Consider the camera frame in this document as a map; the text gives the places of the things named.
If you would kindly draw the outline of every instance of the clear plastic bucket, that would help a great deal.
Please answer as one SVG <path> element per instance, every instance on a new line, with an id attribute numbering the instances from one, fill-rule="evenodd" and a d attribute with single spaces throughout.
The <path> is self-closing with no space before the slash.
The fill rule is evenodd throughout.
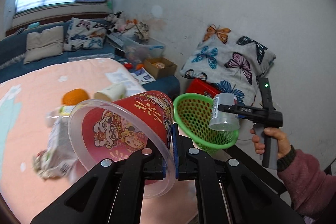
<path id="1" fill-rule="evenodd" d="M 147 93 L 153 96 L 158 92 Z M 78 159 L 87 170 L 105 158 L 110 158 L 113 161 L 127 159 L 131 153 L 145 147 L 149 138 L 161 152 L 166 163 L 165 178 L 158 181 L 147 181 L 145 185 L 143 197 L 154 198 L 164 195 L 174 185 L 175 164 L 168 150 L 166 143 L 168 140 L 163 141 L 148 125 L 148 121 L 144 121 L 144 118 L 141 119 L 140 115 L 135 115 L 117 105 L 118 102 L 122 102 L 122 104 L 130 101 L 135 102 L 136 97 L 140 98 L 141 95 L 134 95 L 114 103 L 101 100 L 86 100 L 79 103 L 69 117 L 69 138 Z M 160 114 L 158 117 L 164 115 L 163 110 L 159 107 L 157 107 L 157 111 Z M 101 134 L 102 131 L 105 134 L 116 132 L 116 127 L 119 126 L 121 128 L 118 132 L 122 131 L 122 134 L 108 134 L 107 140 L 106 136 Z"/>

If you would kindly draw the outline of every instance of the butterfly print pillow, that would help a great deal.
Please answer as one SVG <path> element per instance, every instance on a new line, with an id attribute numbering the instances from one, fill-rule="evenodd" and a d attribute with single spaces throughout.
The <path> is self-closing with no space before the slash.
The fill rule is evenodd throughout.
<path id="1" fill-rule="evenodd" d="M 65 51 L 81 49 L 101 49 L 106 36 L 107 26 L 90 20 L 72 18 L 63 48 Z"/>
<path id="2" fill-rule="evenodd" d="M 219 92 L 235 94 L 241 104 L 252 105 L 258 90 L 256 77 L 268 71 L 275 57 L 269 47 L 211 24 L 180 74 L 204 80 Z"/>

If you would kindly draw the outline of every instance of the throw pillow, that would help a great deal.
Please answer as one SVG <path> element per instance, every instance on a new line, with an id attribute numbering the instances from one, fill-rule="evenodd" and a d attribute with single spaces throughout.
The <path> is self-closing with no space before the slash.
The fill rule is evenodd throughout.
<path id="1" fill-rule="evenodd" d="M 72 18 L 64 39 L 65 51 L 103 48 L 106 25 L 90 20 Z"/>
<path id="2" fill-rule="evenodd" d="M 28 64 L 46 57 L 63 53 L 63 26 L 31 32 L 27 35 L 26 57 L 23 64 Z"/>
<path id="3" fill-rule="evenodd" d="M 268 71 L 275 57 L 259 42 L 211 25 L 180 74 L 200 78 L 222 92 L 233 93 L 240 104 L 252 105 L 258 91 L 257 76 Z"/>

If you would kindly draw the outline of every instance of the human hand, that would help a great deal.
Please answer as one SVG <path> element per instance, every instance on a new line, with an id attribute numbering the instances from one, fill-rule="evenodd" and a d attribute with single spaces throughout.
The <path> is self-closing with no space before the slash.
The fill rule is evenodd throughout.
<path id="1" fill-rule="evenodd" d="M 255 134 L 254 129 L 250 130 L 251 134 Z M 279 128 L 265 128 L 264 133 L 270 137 L 274 137 L 278 140 L 278 158 L 286 156 L 291 151 L 291 145 L 287 139 L 286 133 L 282 132 Z M 265 153 L 265 145 L 259 143 L 260 138 L 257 135 L 252 137 L 254 142 L 255 152 L 259 155 Z"/>

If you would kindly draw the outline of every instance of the green mesh basket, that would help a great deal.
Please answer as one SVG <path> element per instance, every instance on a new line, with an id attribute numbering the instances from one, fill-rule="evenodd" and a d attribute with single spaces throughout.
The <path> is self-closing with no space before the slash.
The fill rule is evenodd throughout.
<path id="1" fill-rule="evenodd" d="M 239 131 L 215 131 L 208 128 L 212 99 L 196 93 L 185 93 L 174 100 L 174 120 L 180 128 L 209 154 L 233 146 Z"/>

